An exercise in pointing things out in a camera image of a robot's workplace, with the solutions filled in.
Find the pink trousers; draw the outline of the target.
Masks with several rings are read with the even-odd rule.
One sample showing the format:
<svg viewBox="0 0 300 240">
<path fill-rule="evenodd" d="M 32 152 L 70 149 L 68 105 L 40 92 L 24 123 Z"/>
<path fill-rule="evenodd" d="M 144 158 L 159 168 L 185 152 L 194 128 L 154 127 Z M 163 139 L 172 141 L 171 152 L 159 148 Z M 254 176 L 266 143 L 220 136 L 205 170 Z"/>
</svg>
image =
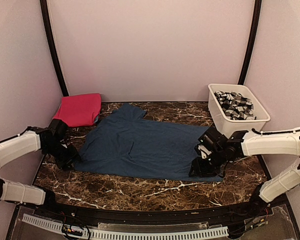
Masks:
<svg viewBox="0 0 300 240">
<path fill-rule="evenodd" d="M 69 127 L 92 126 L 101 107 L 102 98 L 99 93 L 66 96 L 61 99 L 53 119 L 61 120 Z"/>
</svg>

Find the dark blue garment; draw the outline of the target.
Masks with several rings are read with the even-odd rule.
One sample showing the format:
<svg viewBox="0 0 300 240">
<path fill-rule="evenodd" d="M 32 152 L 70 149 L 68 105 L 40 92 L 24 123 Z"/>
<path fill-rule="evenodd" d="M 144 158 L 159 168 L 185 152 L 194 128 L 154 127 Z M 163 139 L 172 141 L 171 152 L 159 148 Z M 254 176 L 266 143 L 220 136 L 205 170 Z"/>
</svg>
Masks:
<svg viewBox="0 0 300 240">
<path fill-rule="evenodd" d="M 123 104 L 90 131 L 76 171 L 191 182 L 221 182 L 219 176 L 190 177 L 195 145 L 206 126 L 145 119 L 146 111 Z"/>
</svg>

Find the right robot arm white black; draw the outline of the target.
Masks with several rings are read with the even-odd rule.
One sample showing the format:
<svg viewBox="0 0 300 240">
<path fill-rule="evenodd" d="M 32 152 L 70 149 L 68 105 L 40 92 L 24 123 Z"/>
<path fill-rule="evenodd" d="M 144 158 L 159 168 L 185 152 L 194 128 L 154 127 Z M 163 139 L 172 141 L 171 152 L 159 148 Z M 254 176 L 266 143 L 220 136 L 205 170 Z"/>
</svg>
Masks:
<svg viewBox="0 0 300 240">
<path fill-rule="evenodd" d="M 260 184 L 245 213 L 256 217 L 280 195 L 300 186 L 300 127 L 282 131 L 239 130 L 226 137 L 216 128 L 210 127 L 198 139 L 195 146 L 198 156 L 192 161 L 190 177 L 215 176 L 221 166 L 237 158 L 258 155 L 290 155 L 297 159 L 279 175 Z"/>
</svg>

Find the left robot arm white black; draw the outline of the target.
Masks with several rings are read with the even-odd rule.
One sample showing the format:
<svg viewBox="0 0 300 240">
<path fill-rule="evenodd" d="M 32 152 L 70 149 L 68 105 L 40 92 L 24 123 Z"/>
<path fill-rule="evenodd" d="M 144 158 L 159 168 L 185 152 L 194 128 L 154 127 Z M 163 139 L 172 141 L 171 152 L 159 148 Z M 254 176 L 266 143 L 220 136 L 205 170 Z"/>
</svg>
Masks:
<svg viewBox="0 0 300 240">
<path fill-rule="evenodd" d="M 48 127 L 28 126 L 24 131 L 0 141 L 0 170 L 5 166 L 16 166 L 17 161 L 35 157 L 39 153 L 54 158 L 56 166 L 71 170 L 81 161 L 80 154 L 73 144 L 65 144 L 68 125 L 60 119 L 53 119 Z M 0 202 L 30 204 L 40 206 L 50 218 L 57 218 L 60 206 L 54 202 L 51 190 L 8 180 L 0 176 Z"/>
</svg>

